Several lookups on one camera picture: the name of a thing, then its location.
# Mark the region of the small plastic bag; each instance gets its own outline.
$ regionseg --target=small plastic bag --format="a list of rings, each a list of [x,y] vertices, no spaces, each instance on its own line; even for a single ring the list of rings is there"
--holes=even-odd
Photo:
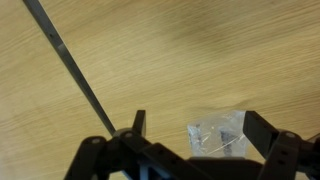
[[[188,124],[194,156],[244,157],[249,140],[242,132],[245,111],[218,113]]]

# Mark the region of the wooden table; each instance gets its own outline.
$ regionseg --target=wooden table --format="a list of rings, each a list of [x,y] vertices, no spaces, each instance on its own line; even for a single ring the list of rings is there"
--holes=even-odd
[[[117,129],[146,109],[147,138],[184,158],[187,124],[222,110],[320,132],[317,0],[41,3]],[[23,2],[0,5],[0,179],[62,179],[110,135]]]

